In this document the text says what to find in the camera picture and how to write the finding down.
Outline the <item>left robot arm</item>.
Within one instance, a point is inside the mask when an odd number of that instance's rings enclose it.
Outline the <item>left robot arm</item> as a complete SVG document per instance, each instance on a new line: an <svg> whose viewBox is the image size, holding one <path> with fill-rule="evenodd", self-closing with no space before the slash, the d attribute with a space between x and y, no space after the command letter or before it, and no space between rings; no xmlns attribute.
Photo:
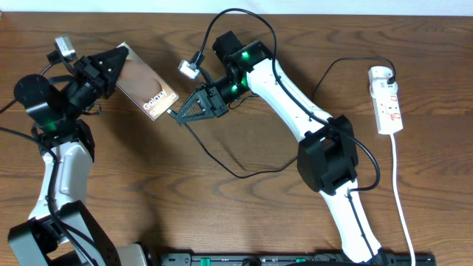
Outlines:
<svg viewBox="0 0 473 266"><path fill-rule="evenodd" d="M16 102L35 121L28 140L38 146L45 171L38 201L26 222L12 227L8 244L20 265L151 265L139 242L117 248L85 206L95 142L81 119L107 99L129 51L117 47L77 58L60 50L50 65L67 75L26 75L14 87Z"/></svg>

